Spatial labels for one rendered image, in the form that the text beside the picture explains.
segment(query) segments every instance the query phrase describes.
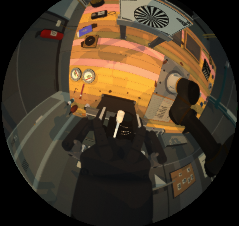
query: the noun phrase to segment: black device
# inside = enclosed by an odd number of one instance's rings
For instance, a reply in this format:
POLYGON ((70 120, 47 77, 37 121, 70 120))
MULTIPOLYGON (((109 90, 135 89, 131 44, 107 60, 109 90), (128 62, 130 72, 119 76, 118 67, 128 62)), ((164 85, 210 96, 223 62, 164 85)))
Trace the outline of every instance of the black device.
POLYGON ((100 18, 100 17, 106 17, 108 15, 108 11, 101 11, 101 12, 95 12, 91 14, 91 19, 94 20, 96 18, 100 18))

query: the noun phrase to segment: white board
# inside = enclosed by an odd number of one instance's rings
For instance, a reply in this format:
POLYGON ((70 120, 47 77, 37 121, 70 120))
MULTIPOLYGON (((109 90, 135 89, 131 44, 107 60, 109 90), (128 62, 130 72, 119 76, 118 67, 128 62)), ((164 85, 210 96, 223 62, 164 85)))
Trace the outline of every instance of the white board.
POLYGON ((173 102, 171 99, 153 94, 144 118, 169 122, 169 110, 173 102))
POLYGON ((142 23, 172 36, 193 23, 160 0, 119 0, 120 18, 142 23))

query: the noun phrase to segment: fire extinguisher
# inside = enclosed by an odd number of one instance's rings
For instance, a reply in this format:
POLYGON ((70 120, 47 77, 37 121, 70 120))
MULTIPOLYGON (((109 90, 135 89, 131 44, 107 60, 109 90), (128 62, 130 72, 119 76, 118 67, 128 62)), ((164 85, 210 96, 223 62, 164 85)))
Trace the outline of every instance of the fire extinguisher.
POLYGON ((57 32, 55 30, 48 30, 44 29, 41 31, 40 37, 42 38, 49 38, 49 39, 56 39, 56 40, 61 40, 63 38, 63 34, 60 32, 57 32))

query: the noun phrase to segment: cork board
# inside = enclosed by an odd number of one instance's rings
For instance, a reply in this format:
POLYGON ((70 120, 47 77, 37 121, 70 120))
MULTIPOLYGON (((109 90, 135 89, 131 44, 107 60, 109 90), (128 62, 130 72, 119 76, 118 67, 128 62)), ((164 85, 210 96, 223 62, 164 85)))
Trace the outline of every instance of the cork board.
POLYGON ((172 183, 173 198, 175 198, 196 181, 191 163, 171 172, 170 179, 171 181, 175 180, 175 182, 172 183))

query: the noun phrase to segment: gauge dial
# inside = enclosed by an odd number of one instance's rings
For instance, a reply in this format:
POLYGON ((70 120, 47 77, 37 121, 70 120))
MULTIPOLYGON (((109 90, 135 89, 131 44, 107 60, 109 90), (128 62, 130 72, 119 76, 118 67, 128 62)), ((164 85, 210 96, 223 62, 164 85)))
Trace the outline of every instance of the gauge dial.
POLYGON ((72 69, 70 77, 74 81, 78 81, 82 76, 81 70, 79 68, 72 69))
POLYGON ((82 78, 85 83, 92 83, 95 79, 95 73, 93 70, 87 69, 83 72, 82 78))

